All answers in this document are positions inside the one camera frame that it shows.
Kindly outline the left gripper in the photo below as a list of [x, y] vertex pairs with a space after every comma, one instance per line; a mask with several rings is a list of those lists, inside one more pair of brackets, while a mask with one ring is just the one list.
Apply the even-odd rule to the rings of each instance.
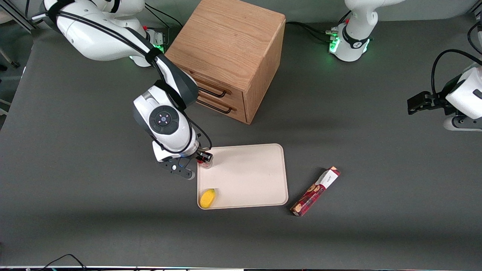
[[[466, 69], [451, 81], [447, 82], [441, 91], [437, 92], [433, 101], [434, 109], [444, 109], [445, 115], [458, 111], [471, 119], [482, 116], [482, 76], [481, 66]], [[407, 113], [413, 115], [432, 106], [432, 94], [422, 91], [407, 101]]]

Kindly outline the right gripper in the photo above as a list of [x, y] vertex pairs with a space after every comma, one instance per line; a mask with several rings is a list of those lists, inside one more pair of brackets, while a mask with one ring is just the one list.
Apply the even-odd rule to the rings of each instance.
[[193, 155], [196, 151], [198, 151], [198, 156], [196, 156], [196, 160], [198, 164], [205, 163], [204, 158], [212, 158], [212, 154], [205, 150], [198, 150], [200, 143], [197, 140], [193, 140], [189, 145], [188, 149], [186, 149], [182, 153], [171, 153], [167, 150], [164, 150], [158, 143], [152, 141], [152, 149], [154, 151], [155, 158], [158, 162], [167, 161], [171, 158], [186, 158]]

